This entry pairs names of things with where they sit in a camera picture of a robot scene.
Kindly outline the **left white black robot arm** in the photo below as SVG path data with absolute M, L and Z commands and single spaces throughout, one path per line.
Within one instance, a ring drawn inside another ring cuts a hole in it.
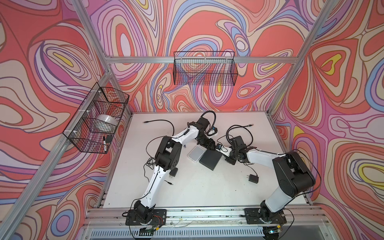
M 180 160 L 184 145 L 192 140 L 207 150 L 215 149 L 215 141 L 212 136 L 218 133 L 218 129 L 204 117 L 197 122 L 187 123 L 187 127 L 180 133 L 169 137 L 164 136 L 155 154 L 155 168 L 143 196 L 133 202 L 133 210 L 141 218 L 150 215 L 156 205 L 156 196 L 161 189 L 165 177 L 174 170 Z

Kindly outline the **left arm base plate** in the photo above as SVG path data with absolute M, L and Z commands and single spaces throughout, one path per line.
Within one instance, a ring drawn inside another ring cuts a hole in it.
M 129 210 L 122 214 L 126 217 L 126 226 L 163 226 L 166 223 L 167 210 L 154 209 L 147 214 L 140 214 L 137 210 Z

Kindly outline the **black power adapter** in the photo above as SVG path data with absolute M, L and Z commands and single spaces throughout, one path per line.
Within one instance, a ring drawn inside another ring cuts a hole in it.
M 173 170 L 170 171 L 169 175 L 165 179 L 165 182 L 169 185 L 173 185 L 172 180 L 176 177 L 178 173 L 178 168 L 174 168 Z
M 250 164 L 244 164 L 246 167 L 248 167 L 249 169 L 252 170 L 252 174 L 249 174 L 249 182 L 251 183 L 254 183 L 254 184 L 258 184 L 259 183 L 259 176 L 257 174 L 257 172 L 251 167 Z

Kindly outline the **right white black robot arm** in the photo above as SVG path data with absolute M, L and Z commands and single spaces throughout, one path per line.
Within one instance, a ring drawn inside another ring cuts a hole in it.
M 256 164 L 275 171 L 278 187 L 262 201 L 257 217 L 264 223 L 271 223 L 275 216 L 295 197 L 309 190 L 316 179 L 300 155 L 295 151 L 275 154 L 247 146 L 242 137 L 229 139 L 231 147 L 224 153 L 229 163 Z

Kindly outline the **white roll in basket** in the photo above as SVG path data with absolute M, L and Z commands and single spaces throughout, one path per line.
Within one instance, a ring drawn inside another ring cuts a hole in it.
M 118 125 L 118 121 L 110 115 L 100 114 L 97 116 L 97 120 L 114 126 Z

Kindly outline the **white small network switch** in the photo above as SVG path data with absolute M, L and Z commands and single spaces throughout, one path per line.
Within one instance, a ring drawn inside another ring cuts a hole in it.
M 205 148 L 202 148 L 201 146 L 194 147 L 191 152 L 187 155 L 187 157 L 194 163 L 197 163 L 200 161 L 201 157 L 206 152 Z

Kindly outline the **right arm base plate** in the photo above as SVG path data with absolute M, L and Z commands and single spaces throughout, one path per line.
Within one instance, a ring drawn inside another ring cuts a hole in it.
M 284 225 L 287 223 L 283 210 L 272 213 L 268 208 L 245 208 L 244 218 L 246 218 L 249 225 Z

